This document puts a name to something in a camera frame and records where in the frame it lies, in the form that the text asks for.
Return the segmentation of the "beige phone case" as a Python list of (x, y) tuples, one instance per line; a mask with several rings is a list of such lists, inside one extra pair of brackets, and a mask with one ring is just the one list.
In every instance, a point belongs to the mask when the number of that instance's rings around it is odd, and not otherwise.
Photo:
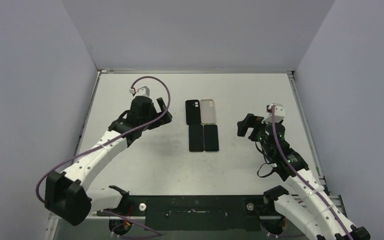
[(215, 101), (213, 99), (202, 99), (200, 101), (201, 123), (212, 125), (217, 123)]

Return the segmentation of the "black phone case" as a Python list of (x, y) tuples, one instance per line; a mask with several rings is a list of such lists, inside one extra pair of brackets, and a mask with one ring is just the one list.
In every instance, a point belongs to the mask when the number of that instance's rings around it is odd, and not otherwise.
[(188, 126), (202, 123), (201, 106), (197, 99), (190, 99), (185, 101), (185, 119)]

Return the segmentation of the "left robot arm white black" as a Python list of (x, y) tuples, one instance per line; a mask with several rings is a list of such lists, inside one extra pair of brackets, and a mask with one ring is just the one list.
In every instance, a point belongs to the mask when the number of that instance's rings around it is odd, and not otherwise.
[(98, 174), (122, 151), (152, 130), (172, 121), (172, 115), (162, 98), (157, 103), (147, 96), (133, 98), (130, 108), (114, 120), (90, 150), (80, 154), (69, 167), (52, 170), (45, 179), (44, 207), (73, 226), (79, 225), (93, 212), (113, 211), (124, 215), (129, 210), (129, 192), (115, 185), (91, 190)]

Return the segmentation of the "black phone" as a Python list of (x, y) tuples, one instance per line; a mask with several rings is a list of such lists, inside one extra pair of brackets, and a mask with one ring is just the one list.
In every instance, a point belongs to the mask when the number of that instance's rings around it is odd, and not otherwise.
[(204, 151), (205, 152), (218, 152), (219, 147), (219, 136), (218, 126), (216, 124), (206, 124), (203, 126), (204, 136)]
[(204, 151), (204, 130), (201, 124), (188, 126), (188, 149), (190, 152)]

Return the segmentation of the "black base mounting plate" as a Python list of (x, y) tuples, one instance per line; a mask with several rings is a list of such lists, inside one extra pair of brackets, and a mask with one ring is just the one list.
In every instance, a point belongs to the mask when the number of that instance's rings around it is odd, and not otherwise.
[(157, 231), (259, 232), (261, 224), (279, 230), (286, 218), (264, 203), (262, 195), (130, 195), (98, 216), (142, 218)]

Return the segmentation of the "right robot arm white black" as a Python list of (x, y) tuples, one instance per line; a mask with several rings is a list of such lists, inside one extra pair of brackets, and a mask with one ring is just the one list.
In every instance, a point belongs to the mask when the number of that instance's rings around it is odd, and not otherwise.
[(247, 114), (237, 123), (237, 135), (261, 145), (263, 156), (282, 181), (300, 197), (300, 205), (283, 186), (263, 193), (264, 211), (279, 213), (291, 221), (310, 240), (369, 240), (368, 230), (357, 227), (333, 203), (318, 183), (301, 155), (285, 140), (285, 127), (271, 118)]

